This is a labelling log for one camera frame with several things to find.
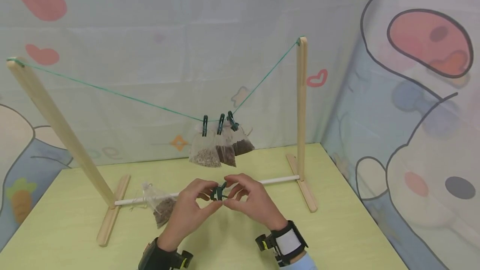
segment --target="wall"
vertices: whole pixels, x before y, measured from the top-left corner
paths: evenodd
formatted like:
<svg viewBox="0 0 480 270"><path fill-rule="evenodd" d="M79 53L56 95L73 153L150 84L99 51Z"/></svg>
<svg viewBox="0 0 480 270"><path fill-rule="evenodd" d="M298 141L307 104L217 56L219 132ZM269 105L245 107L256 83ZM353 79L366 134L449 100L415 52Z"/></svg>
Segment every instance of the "wall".
<svg viewBox="0 0 480 270"><path fill-rule="evenodd" d="M236 109L307 35L307 141L319 141L357 34L359 0L2 0L0 57L202 119ZM296 142L295 50L235 114L257 148ZM37 71L98 165L185 157L198 121ZM76 166L0 67L0 248Z"/></svg>
<svg viewBox="0 0 480 270"><path fill-rule="evenodd" d="M480 0L370 0L323 146L411 270L480 265Z"/></svg>

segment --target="light blue sleeve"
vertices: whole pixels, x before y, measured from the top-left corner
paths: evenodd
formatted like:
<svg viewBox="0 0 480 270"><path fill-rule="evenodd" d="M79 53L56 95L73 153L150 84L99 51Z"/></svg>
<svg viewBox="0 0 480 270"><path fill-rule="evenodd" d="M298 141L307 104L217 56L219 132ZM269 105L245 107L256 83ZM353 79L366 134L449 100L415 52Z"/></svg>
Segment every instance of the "light blue sleeve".
<svg viewBox="0 0 480 270"><path fill-rule="evenodd" d="M281 267L281 270L318 270L315 262L312 260L310 255L307 253L303 256L300 260L296 261L295 263Z"/></svg>

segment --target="mesh bag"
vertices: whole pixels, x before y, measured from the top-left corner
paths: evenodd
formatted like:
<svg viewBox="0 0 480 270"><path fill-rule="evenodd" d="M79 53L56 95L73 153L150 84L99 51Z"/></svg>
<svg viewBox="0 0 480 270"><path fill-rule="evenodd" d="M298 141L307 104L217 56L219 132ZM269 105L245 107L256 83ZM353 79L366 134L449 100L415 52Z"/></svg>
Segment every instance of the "mesh bag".
<svg viewBox="0 0 480 270"><path fill-rule="evenodd" d="M145 197L148 206L153 210L157 228L164 226L168 219L170 219L177 201L174 197L153 187L152 184L147 182L142 184L142 189L143 197Z"/></svg>
<svg viewBox="0 0 480 270"><path fill-rule="evenodd" d="M217 150L218 158L221 163L225 165L236 167L235 151L232 146L232 134L229 127L223 127L223 119L225 115L220 116L220 123L218 125L217 134L215 135L215 149Z"/></svg>
<svg viewBox="0 0 480 270"><path fill-rule="evenodd" d="M233 146L235 156L255 150L255 146L253 146L253 144L250 142L243 128L234 121L232 112L228 112L228 120L230 121L230 128L232 131L231 144Z"/></svg>
<svg viewBox="0 0 480 270"><path fill-rule="evenodd" d="M208 117L204 116L202 133L193 138L189 161L203 167L218 168L222 164L215 148L215 131L207 131L207 121Z"/></svg>

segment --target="black wrist strap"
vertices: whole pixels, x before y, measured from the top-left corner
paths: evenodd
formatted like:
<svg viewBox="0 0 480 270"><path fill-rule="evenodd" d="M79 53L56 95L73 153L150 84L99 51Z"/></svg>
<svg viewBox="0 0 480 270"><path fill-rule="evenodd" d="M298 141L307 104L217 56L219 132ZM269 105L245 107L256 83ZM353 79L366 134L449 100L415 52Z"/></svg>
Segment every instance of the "black wrist strap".
<svg viewBox="0 0 480 270"><path fill-rule="evenodd" d="M288 221L288 225L285 228L279 231L271 231L271 233L269 236L261 235L255 241L260 251L266 249L274 250L275 259L283 263L282 265L279 262L280 267L289 265L293 258L301 254L305 248L308 248L297 226L291 220Z"/></svg>
<svg viewBox="0 0 480 270"><path fill-rule="evenodd" d="M168 252L157 246L155 238L145 249L138 265L139 270L171 270L187 268L193 255L188 251L181 254L177 251Z"/></svg>

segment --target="white dowel rod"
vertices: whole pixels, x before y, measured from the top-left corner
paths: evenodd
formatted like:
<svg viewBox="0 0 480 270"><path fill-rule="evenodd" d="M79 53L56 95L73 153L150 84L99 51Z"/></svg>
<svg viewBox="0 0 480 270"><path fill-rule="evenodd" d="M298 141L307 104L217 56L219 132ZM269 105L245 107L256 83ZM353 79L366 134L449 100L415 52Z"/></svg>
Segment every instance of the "white dowel rod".
<svg viewBox="0 0 480 270"><path fill-rule="evenodd" d="M298 175L292 175L292 176L285 176L285 177L278 177L278 178L272 178L272 179L265 179L265 180L259 180L262 185L270 185L270 184L276 184L276 183L282 183L282 182L289 182L293 180L300 179L300 176ZM171 193L169 194L171 197L177 197L179 193ZM125 200L117 200L115 201L115 205L128 205L128 204L137 204L137 203L144 203L145 197L139 197L139 198L133 198L133 199L125 199Z"/></svg>

